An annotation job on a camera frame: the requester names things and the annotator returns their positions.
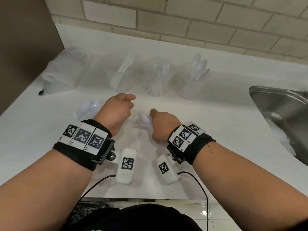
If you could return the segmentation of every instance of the black shirt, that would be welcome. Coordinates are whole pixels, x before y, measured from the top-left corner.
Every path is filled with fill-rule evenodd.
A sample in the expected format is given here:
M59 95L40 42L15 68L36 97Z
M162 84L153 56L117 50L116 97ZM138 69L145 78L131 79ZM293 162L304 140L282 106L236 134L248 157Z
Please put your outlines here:
M119 210L118 208L98 209L71 225L69 231L202 231L197 223L174 208L157 204L143 204ZM308 220L289 231L308 230Z

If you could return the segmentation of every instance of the metal screw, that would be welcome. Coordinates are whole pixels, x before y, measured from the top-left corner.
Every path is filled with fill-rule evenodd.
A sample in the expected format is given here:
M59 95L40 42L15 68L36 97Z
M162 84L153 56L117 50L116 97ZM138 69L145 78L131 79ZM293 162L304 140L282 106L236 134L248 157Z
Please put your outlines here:
M113 152L111 152L108 156L109 160L114 160L116 158L115 154Z

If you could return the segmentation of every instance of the white tile floor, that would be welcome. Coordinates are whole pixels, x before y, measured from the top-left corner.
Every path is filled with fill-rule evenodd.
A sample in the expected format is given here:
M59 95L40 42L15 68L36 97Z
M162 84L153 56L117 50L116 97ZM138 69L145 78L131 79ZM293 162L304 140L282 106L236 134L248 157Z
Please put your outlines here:
M108 203L111 207L125 208L137 204L145 204L149 202L112 202ZM192 200L156 200L151 202L161 204L167 207L173 207L180 213L186 214L195 220L199 227L206 231L206 201ZM241 231L226 211L218 204L210 204L209 207L209 231Z

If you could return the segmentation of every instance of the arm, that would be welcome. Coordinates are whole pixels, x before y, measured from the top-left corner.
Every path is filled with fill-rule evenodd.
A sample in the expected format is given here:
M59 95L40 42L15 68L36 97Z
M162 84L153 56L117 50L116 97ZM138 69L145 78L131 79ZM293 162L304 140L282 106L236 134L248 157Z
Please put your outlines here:
M130 116L135 98L111 97L94 119L116 135ZM92 174L58 151L49 151L0 186L0 230L59 230Z
M181 125L169 113L151 110L150 114L156 140L167 140ZM243 230L287 230L308 219L308 197L218 143L206 145L193 168Z

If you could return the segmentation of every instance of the qr-like marker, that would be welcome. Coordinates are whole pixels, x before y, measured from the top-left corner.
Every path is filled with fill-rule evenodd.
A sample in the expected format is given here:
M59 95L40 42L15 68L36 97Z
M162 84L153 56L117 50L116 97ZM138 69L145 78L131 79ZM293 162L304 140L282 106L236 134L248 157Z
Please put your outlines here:
M77 126L69 125L68 128L66 128L64 131L63 135L71 138L77 129Z
M86 143L87 140L90 138L90 135L91 135L90 131L86 131L80 128L77 134L75 135L74 140L79 141L81 143Z
M187 140L189 138L189 136L191 136L191 133L187 129L183 129L179 135L183 139Z
M168 168L166 162L160 164L159 165L159 169L160 169L162 174L164 174L165 172L169 171L169 168Z
M99 149L101 147L102 143L104 142L104 140L105 140L104 138L94 134L92 136L92 138L90 139L88 145L91 146L91 147L95 147L95 148Z
M175 137L175 139L172 142L177 148L180 148L182 144L184 143L184 140L180 139L178 136Z
M189 125L188 127L191 128L193 131L198 131L198 130L200 129L199 127L197 127L197 126L194 125L194 124L191 124L191 125Z
M134 158L123 157L122 167L123 169L133 169Z

